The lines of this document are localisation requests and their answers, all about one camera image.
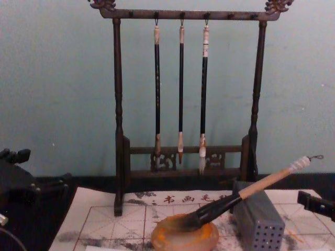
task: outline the teal wall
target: teal wall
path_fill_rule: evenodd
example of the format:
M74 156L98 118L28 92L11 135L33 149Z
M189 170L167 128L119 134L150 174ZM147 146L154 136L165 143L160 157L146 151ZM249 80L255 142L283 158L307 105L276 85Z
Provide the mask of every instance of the teal wall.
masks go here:
M118 8L262 11L254 1L116 1ZM335 163L335 4L295 1L266 34L259 111L260 173L324 154L306 172ZM0 147L31 148L36 176L115 173L113 30L88 2L0 1ZM178 131L179 20L161 29L162 145ZM184 140L197 145L203 21L185 21ZM210 21L207 144L240 144L250 125L258 23ZM121 23L124 133L154 145L153 20ZM239 156L228 156L228 166ZM132 158L148 168L148 158ZM184 166L196 167L197 156Z

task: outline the cable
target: cable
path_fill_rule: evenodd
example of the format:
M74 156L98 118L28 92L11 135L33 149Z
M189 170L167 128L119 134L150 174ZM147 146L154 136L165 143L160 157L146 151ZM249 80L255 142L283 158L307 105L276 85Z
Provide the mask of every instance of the cable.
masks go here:
M2 227L0 227L0 232L3 232L7 235L9 235L9 237L11 237L12 239L14 239L16 241L16 243L22 248L23 251L27 251L26 247L23 245L23 243L19 240L18 237L16 237L14 234L12 234L10 231L3 229Z

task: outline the large calligraphy brush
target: large calligraphy brush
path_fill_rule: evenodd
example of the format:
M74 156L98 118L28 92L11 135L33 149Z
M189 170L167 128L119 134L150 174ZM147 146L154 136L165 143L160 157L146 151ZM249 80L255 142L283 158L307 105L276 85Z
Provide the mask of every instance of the large calligraphy brush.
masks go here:
M160 227L163 227L169 231L176 231L176 232L195 231L201 228L206 223L209 223L212 220L216 219L217 217L222 215L224 212L228 211L230 208L235 206L240 201L280 181L286 176L309 166L312 158L322 159L323 156L322 155L317 155L314 157L304 156L295 161L293 164L290 164L287 168L284 168L277 173L271 174L253 183L252 185L242 189L241 191L238 192L238 194L226 196L222 199L206 204L192 213L186 214L179 218L175 218L173 220L166 219L159 222L158 224L161 224Z

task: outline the black brush head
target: black brush head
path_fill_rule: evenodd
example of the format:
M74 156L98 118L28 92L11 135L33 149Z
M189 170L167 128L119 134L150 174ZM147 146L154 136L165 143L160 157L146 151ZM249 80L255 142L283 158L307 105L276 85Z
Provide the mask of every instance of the black brush head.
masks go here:
M199 208L198 210L173 219L165 219L158 224L168 231L192 232L200 229L206 223L218 218L224 212L242 201L239 194L229 195L213 201Z
M163 220L158 224L171 232L192 232L203 226L196 212L175 219Z

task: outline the brown brush tip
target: brown brush tip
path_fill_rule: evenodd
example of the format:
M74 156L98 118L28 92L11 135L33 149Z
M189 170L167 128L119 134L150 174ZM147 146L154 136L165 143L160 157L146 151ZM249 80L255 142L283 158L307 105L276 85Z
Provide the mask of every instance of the brown brush tip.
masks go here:
M179 155L179 164L182 163L182 159L183 159L183 153L182 152L178 152Z

